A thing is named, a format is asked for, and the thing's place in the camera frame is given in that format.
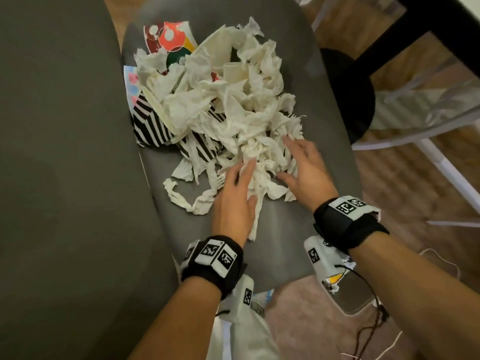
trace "right hand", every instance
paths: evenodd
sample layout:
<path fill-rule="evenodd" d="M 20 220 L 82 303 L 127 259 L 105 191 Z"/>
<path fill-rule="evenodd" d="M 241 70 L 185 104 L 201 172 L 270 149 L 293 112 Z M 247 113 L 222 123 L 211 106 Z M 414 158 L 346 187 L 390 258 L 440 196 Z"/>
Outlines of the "right hand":
<path fill-rule="evenodd" d="M 297 200 L 312 213 L 323 203 L 339 196 L 327 172 L 322 156 L 312 141 L 282 137 L 283 144 L 297 161 L 298 176 L 280 172 L 276 176 L 285 182 Z"/>

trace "black wrist strap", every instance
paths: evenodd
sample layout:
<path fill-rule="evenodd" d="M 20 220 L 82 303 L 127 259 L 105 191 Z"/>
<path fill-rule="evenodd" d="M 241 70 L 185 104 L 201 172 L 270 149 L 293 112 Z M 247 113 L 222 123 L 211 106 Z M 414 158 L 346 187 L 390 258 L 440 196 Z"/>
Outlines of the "black wrist strap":
<path fill-rule="evenodd" d="M 315 210 L 313 226 L 326 242 L 341 252 L 348 255 L 350 249 L 358 247 L 376 231 L 390 233 L 370 213 L 362 215 L 357 220 L 352 220 L 330 207 L 329 204 L 336 199 L 328 200 Z"/>
<path fill-rule="evenodd" d="M 231 266 L 226 274 L 225 278 L 222 278 L 210 265 L 202 265 L 195 262 L 195 258 L 201 254 L 204 248 L 207 246 L 210 239 L 218 240 L 225 242 L 234 252 L 237 254 L 237 257 L 231 263 Z M 219 249 L 215 255 L 215 258 L 218 255 L 221 255 L 222 250 Z M 243 275 L 247 264 L 243 263 L 243 249 L 242 247 L 232 240 L 228 236 L 216 235 L 210 236 L 204 241 L 198 243 L 194 252 L 191 254 L 191 259 L 189 265 L 183 270 L 181 275 L 182 282 L 189 277 L 201 277 L 208 280 L 210 283 L 213 283 L 221 292 L 222 300 L 224 300 L 231 291 L 235 288 L 238 281 Z"/>

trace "left hand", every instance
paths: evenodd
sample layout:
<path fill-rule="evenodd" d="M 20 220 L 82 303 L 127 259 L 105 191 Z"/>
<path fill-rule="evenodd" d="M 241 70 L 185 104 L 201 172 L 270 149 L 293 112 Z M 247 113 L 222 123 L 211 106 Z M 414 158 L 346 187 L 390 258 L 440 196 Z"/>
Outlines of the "left hand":
<path fill-rule="evenodd" d="M 255 220 L 257 197 L 253 195 L 247 200 L 247 193 L 256 163 L 256 159 L 247 163 L 237 184 L 235 181 L 243 163 L 231 167 L 225 176 L 225 186 L 213 203 L 212 235 L 228 236 L 242 248 Z"/>

